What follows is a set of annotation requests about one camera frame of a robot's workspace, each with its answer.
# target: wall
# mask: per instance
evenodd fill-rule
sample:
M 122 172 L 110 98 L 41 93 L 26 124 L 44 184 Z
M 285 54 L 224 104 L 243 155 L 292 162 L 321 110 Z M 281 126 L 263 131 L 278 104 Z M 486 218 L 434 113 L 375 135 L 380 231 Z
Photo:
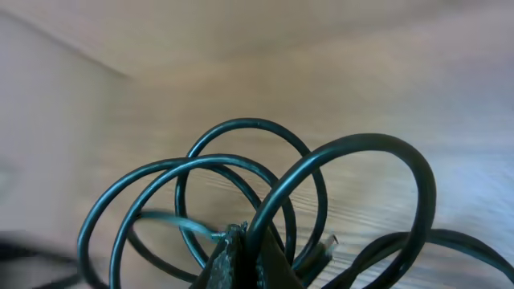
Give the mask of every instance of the wall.
M 124 77 L 0 12 L 0 230 L 73 248 L 102 111 Z

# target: wood grain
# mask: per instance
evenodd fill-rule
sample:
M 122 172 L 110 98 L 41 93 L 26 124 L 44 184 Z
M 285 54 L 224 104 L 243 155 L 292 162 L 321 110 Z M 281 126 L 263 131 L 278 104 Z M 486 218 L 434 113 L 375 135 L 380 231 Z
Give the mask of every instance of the wood grain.
M 435 228 L 473 235 L 514 263 L 513 12 L 511 4 L 481 6 L 408 25 L 343 31 L 308 45 L 159 71 L 131 86 L 113 106 L 91 200 L 137 166 L 184 156 L 208 128 L 235 117 L 274 120 L 311 149 L 340 136 L 381 132 L 411 143 L 430 162 L 438 184 Z M 250 157 L 277 176 L 299 159 L 277 136 L 253 129 L 229 132 L 204 153 Z M 388 154 L 353 154 L 327 164 L 322 172 L 329 195 L 326 232 L 336 234 L 342 245 L 314 287 L 343 271 L 373 239 L 408 230 L 416 204 L 408 168 Z M 269 192 L 255 176 L 241 174 L 260 197 Z M 112 223 L 99 229 L 110 236 L 106 240 L 115 232 L 110 233 L 110 226 L 116 228 L 151 179 L 137 182 L 109 209 Z M 316 214 L 312 179 L 291 199 L 300 249 Z M 254 213 L 232 184 L 203 171 L 192 173 L 187 202 L 190 216 L 220 227 L 251 220 Z M 148 206 L 173 208 L 173 183 Z M 284 231 L 281 214 L 275 224 Z M 137 229 L 158 254 L 198 272 L 177 230 L 150 224 Z M 124 268 L 137 268 L 134 274 L 130 269 L 122 272 L 127 287 L 136 287 L 131 283 L 135 279 L 148 287 L 176 282 L 132 249 L 125 251 Z M 389 261 L 366 271 L 354 287 L 373 280 Z M 396 286 L 461 287 L 512 285 L 488 265 L 426 245 Z

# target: cable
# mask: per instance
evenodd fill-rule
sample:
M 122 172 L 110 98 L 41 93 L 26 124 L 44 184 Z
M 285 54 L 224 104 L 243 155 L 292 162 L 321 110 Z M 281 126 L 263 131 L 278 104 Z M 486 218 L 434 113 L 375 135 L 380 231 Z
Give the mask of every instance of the cable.
M 199 156 L 199 153 L 215 137 L 240 128 L 257 128 L 272 132 L 285 139 L 302 157 L 283 177 L 278 179 L 266 167 L 245 157 L 230 154 Z M 246 232 L 246 241 L 244 243 L 245 258 L 251 261 L 257 259 L 264 232 L 270 227 L 273 236 L 276 238 L 280 249 L 283 250 L 292 269 L 295 270 L 296 275 L 307 286 L 332 258 L 330 254 L 325 254 L 324 247 L 319 245 L 328 212 L 328 197 L 320 167 L 338 157 L 362 151 L 392 153 L 409 166 L 418 187 L 418 204 L 414 222 L 410 232 L 388 234 L 370 243 L 356 257 L 348 269 L 326 284 L 324 288 L 350 288 L 355 278 L 362 271 L 388 257 L 393 252 L 400 250 L 400 253 L 393 262 L 372 283 L 365 287 L 369 289 L 390 288 L 412 266 L 425 242 L 432 242 L 461 251 L 464 254 L 469 254 L 504 272 L 514 283 L 514 268 L 491 247 L 459 232 L 431 229 L 434 221 L 436 199 L 434 175 L 425 158 L 410 144 L 393 136 L 366 133 L 342 137 L 310 152 L 307 146 L 286 128 L 269 120 L 250 118 L 229 120 L 219 124 L 206 132 L 194 144 L 186 157 L 156 161 L 144 165 L 123 176 L 107 189 L 92 207 L 80 229 L 77 242 L 80 272 L 85 281 L 93 288 L 120 288 L 121 254 L 125 241 L 128 239 L 134 249 L 154 266 L 172 276 L 192 283 L 197 276 L 174 267 L 152 253 L 137 237 L 133 230 L 133 224 L 137 220 L 147 218 L 170 222 L 179 226 L 191 254 L 198 264 L 204 268 L 208 256 L 200 247 L 193 231 L 201 231 L 203 235 L 214 240 L 222 233 L 187 219 L 185 191 L 187 177 L 191 169 L 208 169 L 219 173 L 234 183 L 256 209 L 256 214 Z M 261 177 L 271 187 L 270 193 L 261 202 L 255 191 L 236 172 L 227 168 L 226 165 L 234 165 L 246 169 Z M 160 171 L 164 172 L 143 190 L 121 223 L 112 248 L 109 266 L 109 285 L 107 285 L 92 268 L 88 257 L 89 240 L 92 231 L 100 215 L 121 191 L 134 181 Z M 316 223 L 307 245 L 293 260 L 296 248 L 296 217 L 289 195 L 309 175 L 312 175 L 314 179 L 318 198 Z M 177 178 L 175 214 L 163 211 L 142 210 L 152 195 L 174 178 Z M 282 208 L 284 212 L 286 224 L 285 246 L 280 239 L 278 230 L 271 221 L 279 208 Z

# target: black cable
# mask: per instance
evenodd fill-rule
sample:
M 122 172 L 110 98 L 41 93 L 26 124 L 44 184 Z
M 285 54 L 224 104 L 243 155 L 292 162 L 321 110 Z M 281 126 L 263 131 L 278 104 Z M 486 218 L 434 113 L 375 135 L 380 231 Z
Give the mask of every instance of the black cable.
M 275 175 L 264 166 L 245 157 L 229 154 L 198 156 L 205 146 L 215 137 L 238 128 L 258 128 L 273 132 L 292 144 L 302 155 L 302 158 L 297 161 L 283 177 L 277 179 Z M 362 271 L 388 257 L 393 252 L 400 250 L 400 253 L 393 262 L 365 288 L 392 287 L 414 263 L 414 260 L 417 258 L 425 242 L 432 242 L 469 254 L 501 270 L 514 282 L 514 269 L 491 247 L 462 233 L 450 230 L 431 229 L 435 214 L 436 198 L 434 176 L 425 158 L 411 145 L 392 136 L 367 133 L 345 136 L 310 152 L 307 146 L 305 146 L 297 136 L 292 134 L 292 132 L 289 132 L 286 128 L 269 120 L 261 119 L 237 119 L 219 124 L 209 130 L 195 143 L 194 147 L 187 154 L 187 157 L 156 161 L 149 165 L 144 165 L 128 173 L 113 184 L 92 207 L 80 230 L 78 257 L 82 276 L 86 282 L 94 288 L 120 288 L 121 253 L 125 240 L 128 239 L 136 251 L 156 267 L 179 279 L 193 282 L 197 277 L 196 275 L 174 267 L 148 250 L 134 232 L 133 223 L 140 218 L 153 218 L 179 225 L 181 227 L 182 236 L 191 254 L 202 268 L 205 267 L 208 257 L 205 251 L 200 247 L 191 230 L 203 230 L 204 234 L 211 236 L 210 238 L 215 238 L 212 236 L 220 233 L 214 232 L 196 222 L 190 220 L 184 221 L 187 217 L 185 199 L 187 177 L 191 169 L 200 168 L 212 170 L 232 181 L 241 189 L 243 194 L 257 210 L 247 230 L 246 241 L 244 243 L 246 258 L 256 260 L 260 244 L 263 241 L 264 231 L 270 226 L 273 235 L 277 239 L 280 248 L 284 251 L 284 255 L 292 265 L 293 270 L 296 270 L 297 276 L 305 285 L 309 285 L 330 260 L 330 256 L 323 254 L 323 251 L 317 249 L 320 248 L 318 246 L 319 240 L 324 230 L 328 211 L 328 198 L 320 167 L 335 158 L 362 151 L 392 153 L 409 166 L 418 187 L 418 206 L 414 223 L 410 232 L 392 233 L 370 243 L 356 257 L 353 264 L 347 270 L 339 274 L 334 280 L 325 285 L 324 288 L 350 288 L 355 278 Z M 237 173 L 228 169 L 226 165 L 238 166 L 255 173 L 269 184 L 271 192 L 261 203 L 255 191 Z M 100 215 L 117 194 L 134 181 L 159 171 L 165 172 L 145 188 L 124 217 L 112 248 L 109 267 L 109 285 L 107 285 L 98 277 L 88 257 L 89 239 L 94 226 L 98 222 Z M 313 175 L 316 184 L 318 213 L 307 246 L 293 261 L 296 247 L 296 219 L 291 201 L 289 200 L 289 195 L 294 188 L 309 175 Z M 165 183 L 175 177 L 177 178 L 175 191 L 176 216 L 167 212 L 141 211 L 152 195 Z M 280 240 L 278 231 L 271 222 L 280 207 L 282 207 L 284 211 L 286 224 L 285 248 Z

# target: coiled cable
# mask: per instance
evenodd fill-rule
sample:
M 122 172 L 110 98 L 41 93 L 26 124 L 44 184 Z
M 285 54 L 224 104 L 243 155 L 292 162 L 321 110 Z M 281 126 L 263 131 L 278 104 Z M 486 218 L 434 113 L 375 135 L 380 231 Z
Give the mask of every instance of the coiled cable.
M 272 132 L 285 139 L 302 157 L 279 179 L 266 167 L 245 157 L 230 154 L 199 156 L 199 153 L 215 137 L 240 128 L 257 128 Z M 180 226 L 182 236 L 191 254 L 198 264 L 204 268 L 208 256 L 200 247 L 193 232 L 199 232 L 211 239 L 218 238 L 222 233 L 187 219 L 185 191 L 187 177 L 191 169 L 208 169 L 219 173 L 234 183 L 256 209 L 256 214 L 247 230 L 244 244 L 245 256 L 250 260 L 257 259 L 264 232 L 270 227 L 277 243 L 284 251 L 286 259 L 292 265 L 292 269 L 298 272 L 300 272 L 300 268 L 302 271 L 307 271 L 306 276 L 308 277 L 306 279 L 309 281 L 304 282 L 304 285 L 307 286 L 312 281 L 312 275 L 308 272 L 319 270 L 319 266 L 316 266 L 315 263 L 312 265 L 309 263 L 306 267 L 306 260 L 315 251 L 320 241 L 328 212 L 328 197 L 320 167 L 338 157 L 362 151 L 392 153 L 409 166 L 418 187 L 418 204 L 414 222 L 410 232 L 389 234 L 370 243 L 357 256 L 352 266 L 339 274 L 325 285 L 324 288 L 350 288 L 355 278 L 363 270 L 386 258 L 393 252 L 400 250 L 394 261 L 372 283 L 365 287 L 369 289 L 390 288 L 412 266 L 425 242 L 447 246 L 464 254 L 469 254 L 501 270 L 514 282 L 514 268 L 491 247 L 462 233 L 431 229 L 432 222 L 434 221 L 436 199 L 434 175 L 425 158 L 410 144 L 393 136 L 364 133 L 342 137 L 310 152 L 300 138 L 286 128 L 269 120 L 252 118 L 235 119 L 221 123 L 200 137 L 186 157 L 156 161 L 144 165 L 126 174 L 108 188 L 92 207 L 80 229 L 77 244 L 80 271 L 86 282 L 94 288 L 120 288 L 121 254 L 125 241 L 128 239 L 135 250 L 154 266 L 186 282 L 193 282 L 197 278 L 196 275 L 176 268 L 146 248 L 133 230 L 133 224 L 142 218 L 152 218 Z M 261 202 L 255 191 L 236 172 L 226 167 L 227 165 L 246 169 L 261 177 L 271 187 L 270 193 Z M 160 171 L 164 172 L 143 190 L 121 223 L 112 248 L 109 265 L 109 284 L 107 285 L 94 271 L 88 257 L 89 240 L 92 231 L 100 215 L 123 189 L 146 175 Z M 296 217 L 289 195 L 309 175 L 312 175 L 314 179 L 318 198 L 316 222 L 307 245 L 294 258 L 296 248 Z M 175 214 L 142 210 L 152 195 L 174 178 L 177 178 Z M 272 223 L 273 217 L 280 208 L 284 212 L 286 225 L 285 245 L 283 245 L 278 230 Z

